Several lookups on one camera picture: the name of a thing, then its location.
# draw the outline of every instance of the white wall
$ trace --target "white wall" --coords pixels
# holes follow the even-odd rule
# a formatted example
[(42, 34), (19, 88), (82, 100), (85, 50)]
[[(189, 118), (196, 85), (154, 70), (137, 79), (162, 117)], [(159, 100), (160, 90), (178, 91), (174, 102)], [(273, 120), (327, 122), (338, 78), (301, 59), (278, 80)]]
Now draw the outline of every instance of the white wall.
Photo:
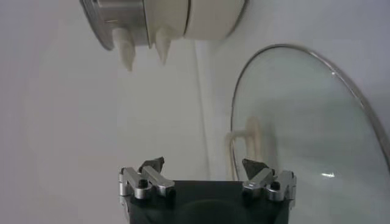
[(335, 63), (360, 88), (390, 135), (388, 0), (249, 0), (224, 41), (197, 42), (212, 179), (224, 179), (223, 139), (237, 78), (256, 51), (279, 43), (308, 47)]
[(121, 166), (207, 179), (193, 43), (129, 75), (78, 1), (0, 2), (0, 223), (125, 223)]

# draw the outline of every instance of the metal bracket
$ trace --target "metal bracket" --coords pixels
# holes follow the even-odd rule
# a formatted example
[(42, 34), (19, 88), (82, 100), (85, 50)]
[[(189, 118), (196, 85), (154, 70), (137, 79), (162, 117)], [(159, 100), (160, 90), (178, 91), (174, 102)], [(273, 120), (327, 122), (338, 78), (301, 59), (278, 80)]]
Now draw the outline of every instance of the metal bracket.
[(119, 194), (129, 196), (134, 193), (137, 199), (150, 198), (152, 185), (141, 177), (132, 167), (122, 168), (119, 173)]
[(142, 168), (142, 176), (147, 178), (153, 186), (156, 187), (157, 193), (166, 198), (172, 198), (176, 195), (175, 182), (167, 180), (160, 175), (153, 167), (145, 166)]
[(249, 193), (252, 198), (257, 198), (260, 196), (261, 189), (273, 180), (273, 170), (270, 168), (264, 168), (251, 180), (243, 182), (243, 192)]
[(283, 171), (271, 184), (266, 186), (267, 198), (271, 201), (291, 200), (295, 205), (297, 177), (291, 171)]

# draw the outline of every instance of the white surface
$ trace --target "white surface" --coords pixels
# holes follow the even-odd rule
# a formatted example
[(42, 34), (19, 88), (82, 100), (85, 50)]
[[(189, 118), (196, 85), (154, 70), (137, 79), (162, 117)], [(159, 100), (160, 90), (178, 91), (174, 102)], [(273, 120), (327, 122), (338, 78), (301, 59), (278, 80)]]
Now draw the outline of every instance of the white surface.
[(0, 30), (0, 223), (125, 223), (119, 168), (162, 155), (208, 178), (192, 42), (129, 75), (78, 1), (1, 1)]
[(191, 0), (185, 38), (220, 40), (232, 30), (245, 0)]
[[(252, 116), (260, 121), (264, 162), (297, 177), (290, 224), (388, 223), (390, 175), (379, 142), (359, 102), (326, 65), (288, 48), (257, 56), (238, 86), (233, 129)], [(237, 164), (246, 148), (236, 145)]]
[(211, 179), (225, 177), (223, 139), (237, 78), (248, 59), (270, 44), (299, 44), (334, 62), (358, 85), (390, 134), (389, 9), (387, 0), (251, 0), (228, 39), (197, 41)]

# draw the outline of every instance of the pot lid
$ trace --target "pot lid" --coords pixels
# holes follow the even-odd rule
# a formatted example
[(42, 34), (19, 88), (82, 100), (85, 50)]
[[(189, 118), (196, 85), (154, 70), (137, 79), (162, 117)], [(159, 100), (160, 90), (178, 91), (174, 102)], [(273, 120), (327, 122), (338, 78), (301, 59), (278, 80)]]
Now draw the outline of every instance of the pot lid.
[[(291, 223), (388, 223), (389, 141), (357, 87), (329, 61), (287, 44), (254, 55), (241, 73), (232, 130), (248, 117), (261, 128), (270, 167), (297, 177)], [(244, 141), (234, 146), (235, 172)]]

